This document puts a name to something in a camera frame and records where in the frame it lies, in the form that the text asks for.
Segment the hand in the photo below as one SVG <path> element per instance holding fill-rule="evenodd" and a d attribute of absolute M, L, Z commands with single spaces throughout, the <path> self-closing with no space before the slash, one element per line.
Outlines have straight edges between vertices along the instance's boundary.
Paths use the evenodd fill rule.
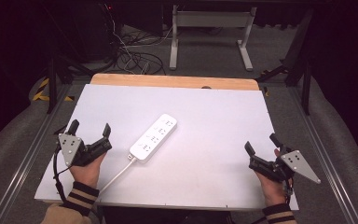
<path fill-rule="evenodd" d="M 100 167 L 105 155 L 106 152 L 86 166 L 72 166 L 69 171 L 71 171 L 75 181 L 97 189 Z"/>
<path fill-rule="evenodd" d="M 280 152 L 275 148 L 275 155 L 279 157 Z M 255 172 L 261 183 L 261 189 L 263 190 L 264 198 L 266 199 L 266 206 L 272 206 L 279 203 L 286 203 L 286 197 L 283 190 L 283 183 L 278 183 L 266 178 L 258 172 Z"/>

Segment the white power strip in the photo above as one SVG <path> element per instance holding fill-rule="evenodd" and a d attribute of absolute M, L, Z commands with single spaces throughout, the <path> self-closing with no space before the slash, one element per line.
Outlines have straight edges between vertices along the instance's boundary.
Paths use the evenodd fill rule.
<path fill-rule="evenodd" d="M 177 120 L 163 114 L 130 148 L 129 159 L 146 163 L 176 129 Z"/>

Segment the white table surface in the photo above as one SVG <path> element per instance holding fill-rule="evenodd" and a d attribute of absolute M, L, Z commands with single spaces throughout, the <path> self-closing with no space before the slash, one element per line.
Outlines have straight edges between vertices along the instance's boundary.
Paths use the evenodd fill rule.
<path fill-rule="evenodd" d="M 274 132 L 261 91 L 86 85 L 71 117 L 85 144 L 112 128 L 98 189 L 128 163 L 132 144 L 161 114 L 178 120 L 177 128 L 146 164 L 134 163 L 100 198 L 98 204 L 164 208 L 250 210 L 264 208 L 260 183 L 248 168 L 244 149 L 250 141 L 258 157 L 275 161 Z M 58 170 L 65 169 L 62 154 Z M 52 162 L 34 196 L 59 202 Z M 68 194 L 73 178 L 60 175 Z M 291 208 L 298 209 L 296 196 Z"/>

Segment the metal frame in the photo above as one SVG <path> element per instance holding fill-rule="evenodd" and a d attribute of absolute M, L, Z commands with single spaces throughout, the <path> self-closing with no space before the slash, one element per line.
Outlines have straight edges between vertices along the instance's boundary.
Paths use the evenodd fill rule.
<path fill-rule="evenodd" d="M 253 71 L 253 66 L 246 49 L 246 43 L 251 33 L 255 19 L 256 7 L 250 12 L 204 12 L 204 11 L 177 11 L 173 6 L 172 11 L 172 44 L 170 69 L 175 70 L 177 65 L 178 44 L 177 28 L 182 27 L 245 27 L 242 40 L 238 40 L 243 63 L 247 71 Z"/>

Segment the wooden plank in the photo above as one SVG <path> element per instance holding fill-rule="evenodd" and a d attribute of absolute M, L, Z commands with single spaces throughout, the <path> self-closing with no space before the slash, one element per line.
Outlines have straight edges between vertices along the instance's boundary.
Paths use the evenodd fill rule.
<path fill-rule="evenodd" d="M 90 84 L 115 86 L 149 86 L 195 88 L 210 87 L 219 90 L 259 91 L 253 79 L 221 77 L 174 77 L 149 75 L 96 74 Z"/>

